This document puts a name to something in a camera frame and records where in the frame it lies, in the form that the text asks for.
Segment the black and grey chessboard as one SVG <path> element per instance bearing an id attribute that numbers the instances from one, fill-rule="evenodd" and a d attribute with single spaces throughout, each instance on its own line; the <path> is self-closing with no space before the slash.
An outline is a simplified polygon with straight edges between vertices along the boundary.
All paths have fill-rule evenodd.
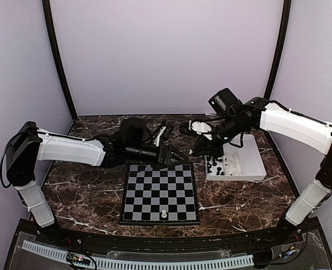
<path id="1" fill-rule="evenodd" d="M 161 218 L 163 209 L 167 211 L 165 219 Z M 188 226 L 199 223 L 193 164 L 158 170 L 150 165 L 129 165 L 120 224 Z"/>

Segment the white divided plastic tray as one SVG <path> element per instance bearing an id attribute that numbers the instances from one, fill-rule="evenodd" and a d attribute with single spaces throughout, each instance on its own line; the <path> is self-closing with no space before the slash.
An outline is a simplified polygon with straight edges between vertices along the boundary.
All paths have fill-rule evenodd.
<path id="1" fill-rule="evenodd" d="M 229 143 L 223 145 L 222 157 L 204 158 L 206 180 L 259 182 L 265 179 L 267 173 L 254 135 L 238 135 L 233 139 L 233 143 L 241 142 L 242 148 Z"/>

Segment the white king chess piece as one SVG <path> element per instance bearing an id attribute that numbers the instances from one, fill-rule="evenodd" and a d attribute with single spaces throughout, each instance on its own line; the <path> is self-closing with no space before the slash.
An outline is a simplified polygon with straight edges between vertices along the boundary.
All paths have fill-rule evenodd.
<path id="1" fill-rule="evenodd" d="M 167 211 L 165 209 L 161 212 L 161 218 L 165 219 L 167 217 Z"/>

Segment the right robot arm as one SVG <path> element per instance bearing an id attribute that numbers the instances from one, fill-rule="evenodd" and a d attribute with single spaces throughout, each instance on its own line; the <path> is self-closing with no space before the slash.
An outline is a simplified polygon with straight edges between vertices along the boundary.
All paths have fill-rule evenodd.
<path id="1" fill-rule="evenodd" d="M 274 132 L 299 141 L 325 157 L 312 182 L 285 212 L 281 225 L 273 230 L 273 240 L 286 243 L 294 235 L 294 227 L 332 194 L 332 123 L 293 111 L 277 101 L 255 97 L 246 103 L 237 98 L 215 95 L 209 100 L 221 121 L 211 127 L 204 121 L 192 120 L 187 128 L 197 134 L 193 156 L 223 155 L 222 147 L 237 135 L 252 128 Z"/>

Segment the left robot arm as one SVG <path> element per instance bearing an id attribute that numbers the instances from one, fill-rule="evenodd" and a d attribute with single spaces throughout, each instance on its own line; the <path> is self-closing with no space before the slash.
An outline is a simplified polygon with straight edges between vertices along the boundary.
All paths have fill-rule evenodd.
<path id="1" fill-rule="evenodd" d="M 127 161 L 139 161 L 155 168 L 187 162 L 175 146 L 167 144 L 172 124 L 163 121 L 151 132 L 141 118 L 122 120 L 113 134 L 92 138 L 74 137 L 40 129 L 27 121 L 7 142 L 0 161 L 3 188 L 14 187 L 23 206 L 36 224 L 44 228 L 43 236 L 53 245 L 65 241 L 65 232 L 56 226 L 57 219 L 45 195 L 36 183 L 35 166 L 39 161 L 66 161 L 100 168 L 115 168 Z"/>

